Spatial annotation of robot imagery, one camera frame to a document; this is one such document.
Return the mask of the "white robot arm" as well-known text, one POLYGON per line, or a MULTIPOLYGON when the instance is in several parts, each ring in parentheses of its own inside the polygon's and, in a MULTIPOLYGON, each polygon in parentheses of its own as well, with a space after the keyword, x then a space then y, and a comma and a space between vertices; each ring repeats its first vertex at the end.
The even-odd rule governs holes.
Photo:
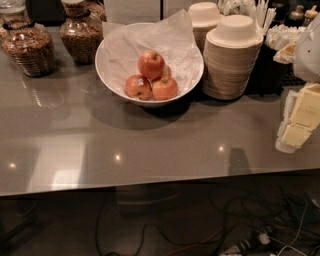
POLYGON ((290 91, 285 100, 275 142, 284 153, 300 149, 320 125, 320 14, 297 40, 293 70, 306 84, 298 92, 290 91))

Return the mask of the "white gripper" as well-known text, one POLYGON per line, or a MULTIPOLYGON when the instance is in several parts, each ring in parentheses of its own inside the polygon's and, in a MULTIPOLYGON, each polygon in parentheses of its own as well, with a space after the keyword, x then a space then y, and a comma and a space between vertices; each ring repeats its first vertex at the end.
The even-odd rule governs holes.
POLYGON ((320 125, 320 84, 306 83, 297 93, 290 90, 285 99, 275 148, 294 153, 320 125))

